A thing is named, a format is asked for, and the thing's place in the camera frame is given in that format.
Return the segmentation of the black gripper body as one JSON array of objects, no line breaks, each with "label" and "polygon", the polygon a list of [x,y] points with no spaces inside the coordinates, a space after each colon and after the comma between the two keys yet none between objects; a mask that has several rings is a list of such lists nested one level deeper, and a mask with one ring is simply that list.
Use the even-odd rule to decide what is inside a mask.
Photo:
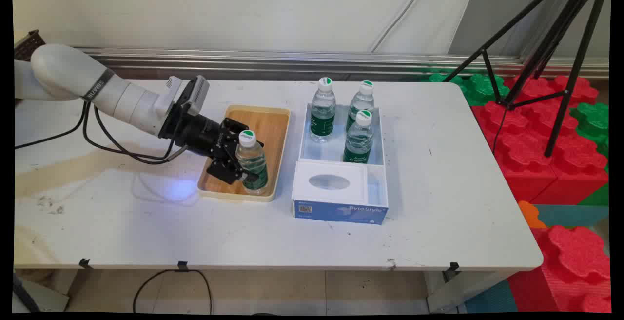
[{"label": "black gripper body", "polygon": [[186,146],[197,155],[228,161],[227,151],[222,148],[227,135],[222,131],[229,126],[229,118],[217,123],[203,115],[189,115],[185,106],[174,104],[160,130],[160,138],[173,140],[177,146]]}]

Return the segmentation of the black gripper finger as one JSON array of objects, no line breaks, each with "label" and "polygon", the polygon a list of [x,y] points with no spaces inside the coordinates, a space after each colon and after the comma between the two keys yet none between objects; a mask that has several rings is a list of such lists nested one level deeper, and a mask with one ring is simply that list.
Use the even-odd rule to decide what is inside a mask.
[{"label": "black gripper finger", "polygon": [[256,182],[259,179],[259,174],[252,173],[252,171],[241,166],[235,152],[212,154],[208,155],[207,158],[210,159],[210,164],[206,173],[229,185],[234,184],[237,180],[250,179],[251,182]]},{"label": "black gripper finger", "polygon": [[232,118],[224,118],[221,122],[221,148],[235,150],[240,144],[240,133],[250,128]]}]

